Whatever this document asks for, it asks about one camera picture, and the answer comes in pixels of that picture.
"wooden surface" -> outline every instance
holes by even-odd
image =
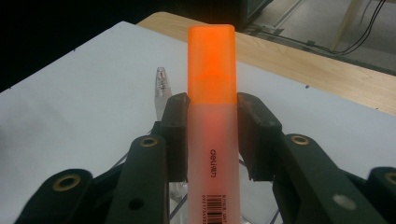
[[[137,25],[187,42],[188,27],[199,23],[159,12]],[[236,34],[236,58],[239,62],[396,115],[396,77],[239,33]]]

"black plastic part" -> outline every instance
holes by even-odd
[[[123,163],[97,176],[93,180],[92,190],[86,196],[91,199],[91,207],[79,218],[81,223],[105,223],[122,168]]]
[[[355,187],[358,190],[360,190],[363,194],[365,191],[367,191],[367,188],[366,188],[367,180],[365,180],[359,176],[353,175],[350,172],[347,172],[345,170],[341,170],[341,172],[343,172],[344,175],[346,175],[346,177],[350,180],[350,182],[352,182],[352,184],[354,184]]]
[[[272,181],[273,151],[283,137],[282,124],[257,97],[238,92],[239,153],[254,181]]]
[[[76,217],[87,210],[85,196],[91,186],[92,175],[85,170],[53,175],[25,205],[16,223],[76,223]]]
[[[284,166],[276,169],[273,192],[284,223],[295,223],[301,200]]]
[[[388,223],[396,223],[396,168],[374,168],[366,186],[367,199]]]
[[[168,223],[167,167],[162,137],[153,134],[136,138],[123,165],[106,223]]]
[[[290,223],[387,223],[313,139],[288,134],[283,142],[277,153],[301,199]],[[274,188],[284,217],[288,201]]]
[[[168,150],[169,181],[187,179],[187,112],[190,98],[187,93],[170,97],[161,121],[160,133]]]
[[[154,122],[154,125],[152,126],[150,134],[161,135],[161,122],[160,121]]]

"orange highlighter cap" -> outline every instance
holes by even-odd
[[[233,26],[197,25],[189,29],[188,73],[191,104],[236,104]]]

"highlighter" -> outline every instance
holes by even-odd
[[[239,224],[235,38],[198,25],[188,38],[189,224]]]

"cable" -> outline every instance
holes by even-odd
[[[175,214],[180,210],[181,206],[187,201],[189,194],[184,195],[184,197],[181,199],[180,203],[176,206],[176,208],[171,212],[169,215],[169,220],[172,220],[172,218],[175,216]]]
[[[373,24],[375,22],[376,17],[378,16],[379,10],[381,10],[382,6],[384,5],[385,0],[381,0],[378,5],[375,8],[375,12],[372,16],[372,18],[370,19],[370,23],[367,26],[366,30],[364,31],[363,35],[361,36],[361,38],[359,38],[358,41],[355,42],[355,44],[353,44],[351,47],[343,50],[343,51],[333,51],[333,53],[336,54],[349,54],[353,51],[355,51],[356,49],[358,49],[363,43],[364,41],[367,39],[367,37],[370,35],[372,28],[373,28]]]
[[[361,14],[361,20],[359,21],[358,27],[355,29],[355,34],[353,34],[353,35],[351,35],[351,36],[349,37],[349,40],[348,40],[348,47],[351,46],[352,40],[356,39],[356,38],[355,38],[355,37],[357,36],[356,33],[357,33],[357,31],[359,31],[359,29],[361,28],[361,24],[363,23],[364,16],[366,15],[366,11],[367,11],[367,9],[369,8],[369,6],[371,5],[372,2],[373,2],[373,0],[369,0],[369,2],[367,3],[366,7],[364,8],[363,13]]]
[[[277,216],[279,215],[279,209],[276,210],[273,218],[271,219],[270,224],[274,224],[276,222]]]
[[[293,44],[299,45],[299,46],[301,46],[303,48],[310,49],[310,50],[312,50],[312,51],[314,51],[316,53],[319,53],[319,54],[325,54],[325,55],[328,55],[328,56],[347,55],[347,54],[355,51],[356,49],[358,49],[365,42],[367,37],[370,35],[370,33],[372,31],[372,28],[373,28],[373,24],[375,22],[375,19],[378,16],[378,13],[381,10],[381,8],[384,5],[384,3],[385,3],[385,0],[380,0],[378,5],[376,6],[375,12],[373,13],[372,18],[370,19],[370,23],[367,26],[366,30],[364,31],[363,35],[352,46],[350,46],[347,49],[344,49],[342,51],[330,50],[328,48],[325,48],[325,47],[322,47],[322,46],[318,46],[318,45],[307,45],[305,42],[302,42],[302,41],[299,41],[299,40],[291,39],[291,38],[288,38],[288,37],[285,37],[285,36],[282,36],[282,35],[273,35],[271,33],[265,32],[260,25],[256,25],[256,24],[253,24],[252,26],[248,27],[247,30],[250,28],[250,29],[253,29],[253,31],[251,31],[251,33],[254,32],[256,34],[268,35],[268,36],[271,36],[273,38],[286,40],[286,41],[292,42]]]
[[[113,168],[115,168],[116,166],[120,165],[123,161],[125,161],[125,159],[128,157],[128,152],[129,152],[129,150],[125,153],[125,155],[123,155],[123,156],[121,157],[121,159],[119,159],[119,160],[116,162],[116,164],[114,164],[114,165],[110,168],[110,170],[113,169]]]

